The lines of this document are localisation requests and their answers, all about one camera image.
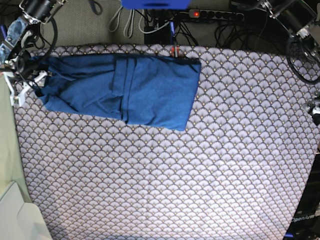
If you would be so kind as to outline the blue T-shirt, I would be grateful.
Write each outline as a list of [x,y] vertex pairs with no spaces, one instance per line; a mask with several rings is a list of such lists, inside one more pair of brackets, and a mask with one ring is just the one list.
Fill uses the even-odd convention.
[[202,69],[197,59],[138,54],[49,57],[36,96],[49,111],[183,131]]

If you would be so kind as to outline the blue box overhead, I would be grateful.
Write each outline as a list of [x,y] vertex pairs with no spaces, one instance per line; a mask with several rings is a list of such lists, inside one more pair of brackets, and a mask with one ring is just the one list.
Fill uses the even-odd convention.
[[122,0],[127,9],[182,10],[190,4],[190,0]]

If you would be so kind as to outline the white plastic bin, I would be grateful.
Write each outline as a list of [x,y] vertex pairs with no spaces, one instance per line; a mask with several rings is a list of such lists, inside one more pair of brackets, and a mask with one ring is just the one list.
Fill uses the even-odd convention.
[[40,209],[24,201],[18,184],[9,183],[0,195],[0,238],[2,240],[51,240]]

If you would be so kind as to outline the black OpenArm base box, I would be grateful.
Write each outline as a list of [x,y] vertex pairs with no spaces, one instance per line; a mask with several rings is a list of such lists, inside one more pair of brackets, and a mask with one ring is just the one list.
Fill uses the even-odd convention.
[[320,238],[320,152],[315,155],[304,192],[284,235],[285,240]]

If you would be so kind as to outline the black power strip red switch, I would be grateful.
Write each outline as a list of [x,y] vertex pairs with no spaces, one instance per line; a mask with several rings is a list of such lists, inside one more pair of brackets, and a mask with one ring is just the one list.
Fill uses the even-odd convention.
[[245,15],[240,12],[190,9],[188,15],[191,19],[240,21],[245,20]]

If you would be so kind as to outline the patterned fan-print tablecloth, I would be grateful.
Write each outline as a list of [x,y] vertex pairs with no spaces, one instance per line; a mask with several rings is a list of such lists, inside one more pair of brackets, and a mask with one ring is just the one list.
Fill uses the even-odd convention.
[[283,56],[183,46],[199,58],[184,131],[14,108],[29,196],[55,240],[281,240],[315,161],[319,85]]

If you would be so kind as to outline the red and grey clamp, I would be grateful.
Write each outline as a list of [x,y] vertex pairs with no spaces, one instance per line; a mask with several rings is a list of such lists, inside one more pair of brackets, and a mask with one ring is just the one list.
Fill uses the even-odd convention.
[[173,45],[173,46],[171,47],[170,53],[171,53],[171,56],[172,56],[173,58],[178,58],[178,57],[179,57],[179,52],[180,52],[180,48],[179,48],[178,45]]

